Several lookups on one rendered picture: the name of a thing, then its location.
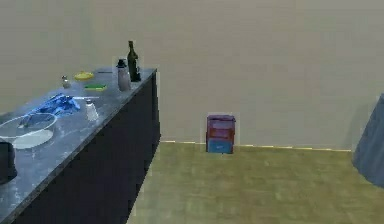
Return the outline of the black kitchen counter grey top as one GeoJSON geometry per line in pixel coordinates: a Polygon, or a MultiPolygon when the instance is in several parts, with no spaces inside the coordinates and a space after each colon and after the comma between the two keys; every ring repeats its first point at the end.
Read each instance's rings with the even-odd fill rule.
{"type": "Polygon", "coordinates": [[[160,140],[156,71],[147,68],[122,92],[117,71],[96,70],[88,91],[74,81],[69,96],[92,99],[98,119],[85,111],[57,120],[54,137],[17,150],[17,176],[0,185],[0,224],[125,224],[160,140]]]}

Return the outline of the clear glass bowl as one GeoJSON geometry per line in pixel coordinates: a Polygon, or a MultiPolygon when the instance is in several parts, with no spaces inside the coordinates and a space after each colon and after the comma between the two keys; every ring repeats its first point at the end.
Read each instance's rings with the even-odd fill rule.
{"type": "Polygon", "coordinates": [[[0,121],[0,142],[17,150],[42,145],[54,137],[58,118],[50,113],[35,113],[0,121]]]}

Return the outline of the purple red blue bin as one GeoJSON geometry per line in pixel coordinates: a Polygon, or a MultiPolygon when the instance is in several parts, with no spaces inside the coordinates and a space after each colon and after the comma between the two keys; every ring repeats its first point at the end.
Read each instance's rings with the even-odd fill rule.
{"type": "Polygon", "coordinates": [[[233,153],[235,122],[233,115],[209,115],[207,117],[206,151],[208,153],[233,153]]]}

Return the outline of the grey bottle black cap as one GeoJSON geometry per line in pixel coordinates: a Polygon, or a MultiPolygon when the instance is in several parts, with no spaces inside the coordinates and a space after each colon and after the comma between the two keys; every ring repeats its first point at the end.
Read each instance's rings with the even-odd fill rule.
{"type": "Polygon", "coordinates": [[[129,91],[131,89],[130,77],[127,71],[127,65],[123,59],[119,59],[116,65],[118,75],[118,88],[120,91],[129,91]]]}

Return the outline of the dark green wine bottle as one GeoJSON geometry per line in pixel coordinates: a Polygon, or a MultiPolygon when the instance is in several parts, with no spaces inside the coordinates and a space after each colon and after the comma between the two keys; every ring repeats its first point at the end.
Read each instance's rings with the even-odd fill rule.
{"type": "Polygon", "coordinates": [[[128,46],[129,46],[129,52],[127,55],[127,62],[128,62],[128,68],[129,68],[131,81],[132,82],[139,82],[141,80],[141,76],[140,76],[140,73],[139,73],[138,67],[137,67],[138,55],[134,50],[132,40],[128,41],[128,46]]]}

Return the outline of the yellow round dish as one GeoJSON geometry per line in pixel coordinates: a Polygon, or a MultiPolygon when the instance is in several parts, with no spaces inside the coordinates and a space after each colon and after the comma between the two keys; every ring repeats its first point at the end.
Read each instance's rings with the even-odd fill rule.
{"type": "Polygon", "coordinates": [[[81,71],[74,75],[74,79],[80,80],[80,81],[89,80],[89,79],[92,79],[93,77],[94,77],[94,74],[92,72],[85,72],[85,71],[81,71]]]}

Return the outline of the blue crumpled cloth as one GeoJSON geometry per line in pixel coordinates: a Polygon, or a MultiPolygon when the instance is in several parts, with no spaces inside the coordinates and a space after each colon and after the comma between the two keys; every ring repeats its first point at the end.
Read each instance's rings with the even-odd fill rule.
{"type": "Polygon", "coordinates": [[[80,105],[73,96],[59,93],[32,109],[30,114],[50,113],[57,117],[62,117],[78,112],[80,109],[80,105]]]}

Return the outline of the grey blue round furniture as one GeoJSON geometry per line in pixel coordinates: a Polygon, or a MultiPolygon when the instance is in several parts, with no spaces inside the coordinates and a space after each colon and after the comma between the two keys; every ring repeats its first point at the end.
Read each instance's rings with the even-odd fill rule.
{"type": "Polygon", "coordinates": [[[384,188],[384,93],[370,115],[352,164],[367,181],[384,188]]]}

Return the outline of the black round pot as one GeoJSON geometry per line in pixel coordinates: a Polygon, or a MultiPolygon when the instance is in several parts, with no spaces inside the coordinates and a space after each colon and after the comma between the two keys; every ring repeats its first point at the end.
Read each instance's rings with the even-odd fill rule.
{"type": "Polygon", "coordinates": [[[9,142],[0,142],[0,185],[10,182],[16,176],[15,149],[9,142]]]}

